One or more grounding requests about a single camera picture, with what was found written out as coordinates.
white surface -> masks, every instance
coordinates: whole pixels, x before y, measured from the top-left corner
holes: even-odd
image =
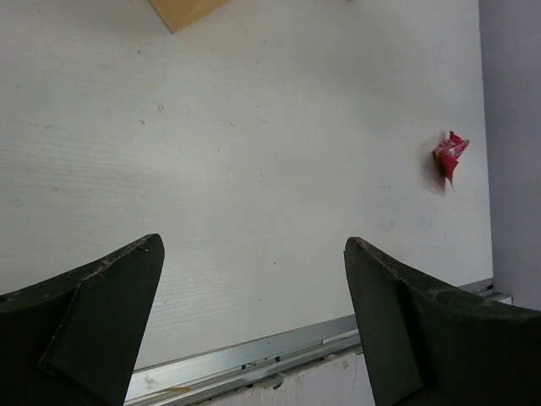
[[[353,235],[492,276],[477,1],[232,0],[175,36],[146,0],[0,4],[2,293],[160,233],[140,367],[351,314]]]
[[[364,356],[347,354],[294,371],[277,388],[265,383],[201,406],[374,406]]]

crumpled red wrapper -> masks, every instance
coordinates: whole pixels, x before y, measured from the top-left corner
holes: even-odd
[[[453,172],[458,165],[458,158],[469,144],[469,140],[463,140],[451,131],[449,139],[441,141],[433,151],[434,159],[441,166],[441,170],[451,184],[453,183]]]

